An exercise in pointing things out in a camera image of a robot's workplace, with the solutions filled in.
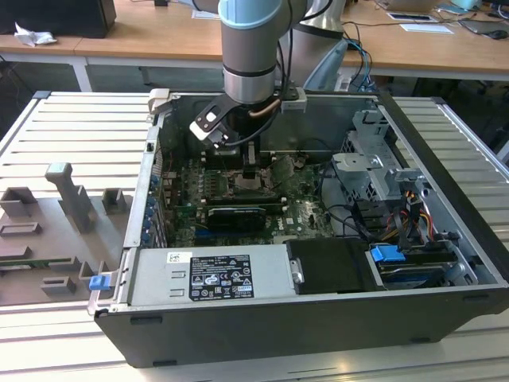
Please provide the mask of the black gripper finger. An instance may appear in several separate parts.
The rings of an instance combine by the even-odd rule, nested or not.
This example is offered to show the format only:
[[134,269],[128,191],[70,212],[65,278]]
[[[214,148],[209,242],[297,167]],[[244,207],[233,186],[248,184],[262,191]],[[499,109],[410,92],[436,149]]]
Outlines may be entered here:
[[260,169],[260,142],[249,141],[242,145],[243,177],[255,179]]

